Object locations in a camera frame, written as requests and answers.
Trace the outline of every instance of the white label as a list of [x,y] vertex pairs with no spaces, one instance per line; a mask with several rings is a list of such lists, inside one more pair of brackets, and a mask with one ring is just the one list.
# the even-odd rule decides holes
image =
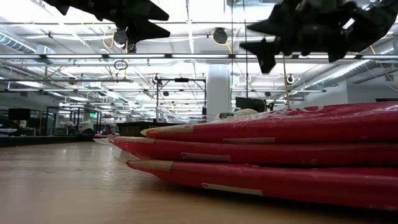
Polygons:
[[181,158],[183,160],[231,162],[231,156],[229,155],[212,155],[212,154],[181,152]]
[[225,143],[275,143],[275,138],[233,138],[224,139]]
[[230,186],[225,186],[225,185],[207,184],[207,183],[201,183],[201,185],[205,189],[223,190],[223,191],[228,191],[228,192],[236,192],[236,193],[242,193],[242,194],[253,194],[253,195],[263,196],[262,190],[245,189],[245,188],[240,188],[240,187],[230,187]]

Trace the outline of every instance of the black bin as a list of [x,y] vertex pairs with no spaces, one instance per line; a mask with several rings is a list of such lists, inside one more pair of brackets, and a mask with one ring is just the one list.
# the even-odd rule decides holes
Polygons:
[[138,122],[118,123],[118,128],[120,136],[145,137],[144,135],[141,134],[141,131],[145,129],[174,126],[174,125],[179,125],[179,124],[138,121]]

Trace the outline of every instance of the stack of red packages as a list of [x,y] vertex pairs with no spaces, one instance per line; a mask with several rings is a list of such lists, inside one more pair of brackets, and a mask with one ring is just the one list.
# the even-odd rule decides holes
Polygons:
[[398,210],[398,103],[273,111],[143,131],[110,143],[178,184]]

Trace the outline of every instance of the desk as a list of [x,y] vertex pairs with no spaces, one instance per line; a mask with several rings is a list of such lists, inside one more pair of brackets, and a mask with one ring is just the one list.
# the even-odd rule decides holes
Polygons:
[[2,224],[398,223],[397,214],[169,184],[91,142],[0,148]]

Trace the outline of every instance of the wooden table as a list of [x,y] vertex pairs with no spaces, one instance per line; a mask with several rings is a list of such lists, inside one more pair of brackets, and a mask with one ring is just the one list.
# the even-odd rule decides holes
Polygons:
[[0,148],[0,223],[398,223],[396,213],[193,189],[97,143]]

